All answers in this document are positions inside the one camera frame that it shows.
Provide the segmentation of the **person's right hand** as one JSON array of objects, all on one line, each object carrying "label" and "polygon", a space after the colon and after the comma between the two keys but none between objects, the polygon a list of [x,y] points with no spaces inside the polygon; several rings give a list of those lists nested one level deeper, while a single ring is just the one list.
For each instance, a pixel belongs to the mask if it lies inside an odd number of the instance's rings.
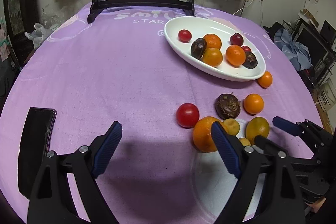
[{"label": "person's right hand", "polygon": [[308,204],[307,203],[307,208],[305,209],[305,214],[307,215],[310,212],[317,213],[319,209],[323,206],[325,203],[326,198],[322,197],[319,200],[317,200],[315,203]]}]

